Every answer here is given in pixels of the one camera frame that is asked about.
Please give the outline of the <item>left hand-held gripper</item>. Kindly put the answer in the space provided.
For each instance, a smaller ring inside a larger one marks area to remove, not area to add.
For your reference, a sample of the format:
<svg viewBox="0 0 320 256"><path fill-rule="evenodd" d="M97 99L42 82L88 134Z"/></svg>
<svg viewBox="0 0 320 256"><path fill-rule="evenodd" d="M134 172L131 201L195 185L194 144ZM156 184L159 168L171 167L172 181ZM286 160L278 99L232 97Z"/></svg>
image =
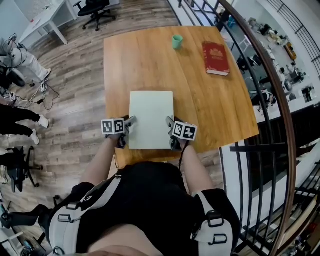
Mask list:
<svg viewBox="0 0 320 256"><path fill-rule="evenodd" d="M118 136L116 148L124 149L126 147L130 127L137 122L137 117L122 117L112 119L102 119L101 121L101 133L108 138L109 136Z"/></svg>

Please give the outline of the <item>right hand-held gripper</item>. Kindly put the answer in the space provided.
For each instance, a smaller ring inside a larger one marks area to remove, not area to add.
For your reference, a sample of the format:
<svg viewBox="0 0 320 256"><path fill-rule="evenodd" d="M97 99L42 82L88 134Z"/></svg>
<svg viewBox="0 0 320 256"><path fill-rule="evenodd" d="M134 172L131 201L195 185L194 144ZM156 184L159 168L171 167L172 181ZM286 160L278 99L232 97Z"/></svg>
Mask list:
<svg viewBox="0 0 320 256"><path fill-rule="evenodd" d="M182 149L179 140L195 141L198 130L197 126L175 121L172 116L166 117L166 123L170 128L168 134L170 137L170 147L173 151L180 151Z"/></svg>

